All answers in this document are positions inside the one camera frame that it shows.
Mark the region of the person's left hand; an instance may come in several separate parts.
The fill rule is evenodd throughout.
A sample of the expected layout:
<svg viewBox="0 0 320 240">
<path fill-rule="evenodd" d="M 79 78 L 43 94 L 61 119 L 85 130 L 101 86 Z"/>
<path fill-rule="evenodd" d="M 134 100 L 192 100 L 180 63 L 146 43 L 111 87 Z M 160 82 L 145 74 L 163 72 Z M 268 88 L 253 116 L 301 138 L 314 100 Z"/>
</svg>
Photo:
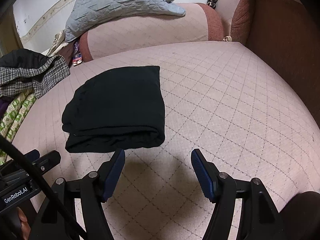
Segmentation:
<svg viewBox="0 0 320 240">
<path fill-rule="evenodd" d="M 18 217 L 21 223 L 21 232 L 24 240 L 28 240 L 31 228 L 28 224 L 28 220 L 24 212 L 18 207 L 17 208 Z"/>
</svg>

